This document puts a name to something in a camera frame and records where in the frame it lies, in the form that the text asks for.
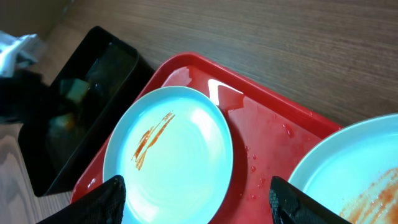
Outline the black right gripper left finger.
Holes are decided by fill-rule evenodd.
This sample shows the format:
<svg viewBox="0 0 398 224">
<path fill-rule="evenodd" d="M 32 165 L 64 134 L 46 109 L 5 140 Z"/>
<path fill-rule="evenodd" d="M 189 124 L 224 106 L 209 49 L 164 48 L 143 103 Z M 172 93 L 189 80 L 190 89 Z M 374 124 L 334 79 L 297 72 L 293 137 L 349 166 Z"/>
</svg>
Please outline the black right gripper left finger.
<svg viewBox="0 0 398 224">
<path fill-rule="evenodd" d="M 124 179 L 115 175 L 39 224 L 121 224 L 125 201 Z"/>
</svg>

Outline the light blue plate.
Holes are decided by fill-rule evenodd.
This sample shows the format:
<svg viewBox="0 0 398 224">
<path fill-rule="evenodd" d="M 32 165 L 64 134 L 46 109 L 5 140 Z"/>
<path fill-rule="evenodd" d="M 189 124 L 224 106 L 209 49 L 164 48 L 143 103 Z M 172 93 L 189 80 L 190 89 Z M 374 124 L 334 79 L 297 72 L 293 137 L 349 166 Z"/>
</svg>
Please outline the light blue plate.
<svg viewBox="0 0 398 224">
<path fill-rule="evenodd" d="M 229 127 L 216 105 L 185 86 L 156 89 L 116 125 L 103 180 L 124 179 L 123 223 L 208 223 L 233 171 Z"/>
<path fill-rule="evenodd" d="M 397 223 L 397 115 L 327 137 L 300 161 L 289 182 L 351 223 Z"/>
</svg>

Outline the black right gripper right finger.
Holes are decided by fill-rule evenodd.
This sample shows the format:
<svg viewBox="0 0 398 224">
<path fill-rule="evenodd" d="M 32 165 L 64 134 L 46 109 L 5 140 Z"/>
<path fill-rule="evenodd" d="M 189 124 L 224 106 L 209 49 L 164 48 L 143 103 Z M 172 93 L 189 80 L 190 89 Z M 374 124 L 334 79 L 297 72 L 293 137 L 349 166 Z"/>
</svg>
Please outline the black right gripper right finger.
<svg viewBox="0 0 398 224">
<path fill-rule="evenodd" d="M 273 224 L 350 224 L 279 176 L 269 191 Z"/>
</svg>

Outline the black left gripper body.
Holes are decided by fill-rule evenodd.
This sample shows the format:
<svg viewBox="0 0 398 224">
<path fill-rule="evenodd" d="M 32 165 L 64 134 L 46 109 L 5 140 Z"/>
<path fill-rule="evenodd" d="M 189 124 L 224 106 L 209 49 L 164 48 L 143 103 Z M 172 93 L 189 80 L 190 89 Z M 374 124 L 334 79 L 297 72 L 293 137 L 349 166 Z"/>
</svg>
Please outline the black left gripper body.
<svg viewBox="0 0 398 224">
<path fill-rule="evenodd" d="M 56 96 L 39 73 L 17 70 L 1 78 L 1 124 L 36 123 L 56 115 Z"/>
</svg>

